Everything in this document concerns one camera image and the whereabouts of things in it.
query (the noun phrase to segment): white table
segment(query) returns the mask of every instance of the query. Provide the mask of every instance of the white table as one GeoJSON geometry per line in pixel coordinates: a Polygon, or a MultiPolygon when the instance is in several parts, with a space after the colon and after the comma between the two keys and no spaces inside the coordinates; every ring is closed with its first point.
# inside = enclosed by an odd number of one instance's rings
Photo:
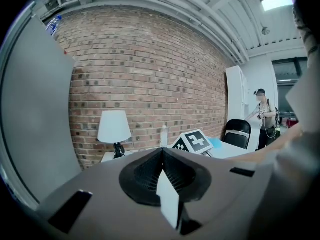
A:
{"type": "MultiPolygon", "coordinates": [[[[241,156],[247,153],[250,153],[249,150],[243,149],[237,146],[230,145],[225,142],[221,142],[222,146],[219,148],[212,148],[209,152],[212,157],[218,158],[218,159],[226,159],[226,158],[233,158],[237,156],[241,156]]],[[[126,151],[124,154],[126,156],[132,155],[136,152],[139,152],[139,150],[133,150],[133,151],[126,151]]],[[[101,160],[101,163],[107,162],[114,159],[114,152],[106,152],[101,160]]]]}

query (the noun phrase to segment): table lamp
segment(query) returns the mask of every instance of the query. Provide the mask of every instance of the table lamp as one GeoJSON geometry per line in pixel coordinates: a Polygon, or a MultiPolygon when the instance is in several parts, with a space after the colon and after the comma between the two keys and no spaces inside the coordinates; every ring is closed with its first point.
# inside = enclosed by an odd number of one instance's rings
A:
{"type": "Polygon", "coordinates": [[[125,149],[120,144],[131,137],[127,115],[125,111],[103,111],[101,115],[98,140],[103,143],[114,143],[114,158],[125,155],[125,149]]]}

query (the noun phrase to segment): plastic water bottle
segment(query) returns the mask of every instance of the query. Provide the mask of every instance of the plastic water bottle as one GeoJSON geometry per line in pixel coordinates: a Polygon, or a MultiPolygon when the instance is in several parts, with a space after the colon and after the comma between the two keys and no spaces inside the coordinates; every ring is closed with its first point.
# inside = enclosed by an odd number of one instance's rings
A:
{"type": "Polygon", "coordinates": [[[160,138],[161,138],[161,148],[165,148],[166,146],[168,146],[168,128],[165,125],[162,126],[160,138]]]}
{"type": "Polygon", "coordinates": [[[58,29],[59,22],[61,21],[62,17],[61,15],[58,15],[57,17],[53,18],[49,24],[46,26],[46,31],[50,34],[50,36],[54,36],[56,33],[56,30],[58,29]]]}

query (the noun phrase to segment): black chair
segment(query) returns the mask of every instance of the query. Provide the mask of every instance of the black chair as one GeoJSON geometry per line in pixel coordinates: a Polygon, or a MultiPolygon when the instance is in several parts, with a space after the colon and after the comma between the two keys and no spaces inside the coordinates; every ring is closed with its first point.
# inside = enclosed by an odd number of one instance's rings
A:
{"type": "Polygon", "coordinates": [[[226,124],[223,142],[246,150],[250,135],[251,125],[247,121],[232,119],[226,124]]]}

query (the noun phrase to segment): white paper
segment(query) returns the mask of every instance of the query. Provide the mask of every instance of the white paper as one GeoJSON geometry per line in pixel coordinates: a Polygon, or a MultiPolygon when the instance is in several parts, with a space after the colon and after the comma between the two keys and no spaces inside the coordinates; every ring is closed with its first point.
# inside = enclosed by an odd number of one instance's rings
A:
{"type": "Polygon", "coordinates": [[[158,180],[156,194],[161,199],[163,216],[176,229],[179,215],[179,195],[163,170],[158,180]]]}
{"type": "Polygon", "coordinates": [[[305,133],[320,132],[320,69],[316,66],[304,72],[286,95],[286,99],[305,133]]]}

